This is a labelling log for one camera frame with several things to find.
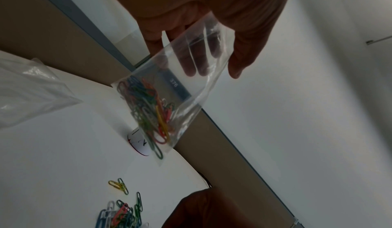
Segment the blue trim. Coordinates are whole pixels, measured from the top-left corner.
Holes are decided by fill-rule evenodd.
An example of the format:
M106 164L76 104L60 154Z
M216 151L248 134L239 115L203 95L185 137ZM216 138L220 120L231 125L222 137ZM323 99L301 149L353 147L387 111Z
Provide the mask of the blue trim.
M211 122L216 126L216 128L222 133L222 135L228 140L228 142L233 146L233 148L238 152L238 154L245 160L245 162L249 165L249 167L258 175L258 177L267 185L269 190L278 198L278 200L283 204L286 210L293 216L295 219L295 215L290 211L290 209L283 203L283 201L279 198L279 196L272 190L272 188L265 182L265 180L260 176L260 174L253 168L253 166L249 163L248 160L242 155L242 153L237 149L237 147L231 142L231 140L223 133L223 131L219 128L219 126L211 119L211 117L207 114L207 112L202 108L201 111L211 120Z
M130 71L135 67L72 0L49 0Z

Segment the brown panel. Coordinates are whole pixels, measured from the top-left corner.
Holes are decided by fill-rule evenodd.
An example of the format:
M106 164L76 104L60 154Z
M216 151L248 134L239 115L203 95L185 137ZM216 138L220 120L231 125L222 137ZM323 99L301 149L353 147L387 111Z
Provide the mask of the brown panel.
M254 223L266 228L289 228L294 223L293 216L205 113L197 115L175 149Z
M0 0L0 50L106 85L130 73L48 0Z

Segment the bag of paper clips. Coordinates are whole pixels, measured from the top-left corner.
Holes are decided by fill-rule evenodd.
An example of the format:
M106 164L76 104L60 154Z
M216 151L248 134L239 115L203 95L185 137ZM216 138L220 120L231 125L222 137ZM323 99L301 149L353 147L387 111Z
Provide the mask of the bag of paper clips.
M209 13L113 83L159 159L175 146L225 69L232 52L229 39L233 31Z

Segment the printed number label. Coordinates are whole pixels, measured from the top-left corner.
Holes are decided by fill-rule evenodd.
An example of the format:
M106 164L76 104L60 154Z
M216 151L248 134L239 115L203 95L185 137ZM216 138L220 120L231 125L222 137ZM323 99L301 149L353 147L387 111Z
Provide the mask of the printed number label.
M178 86L177 82L173 78L170 80L170 82L172 85L174 85L174 87Z

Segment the yellow paper clip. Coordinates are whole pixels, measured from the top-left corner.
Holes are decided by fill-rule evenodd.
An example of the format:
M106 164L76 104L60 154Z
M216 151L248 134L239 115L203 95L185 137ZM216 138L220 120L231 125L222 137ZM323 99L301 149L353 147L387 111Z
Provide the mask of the yellow paper clip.
M124 194L126 194L126 195L129 194L127 186L125 185L124 181L121 178L119 178L117 180L117 182L109 181L109 185L115 187L116 189L123 191Z

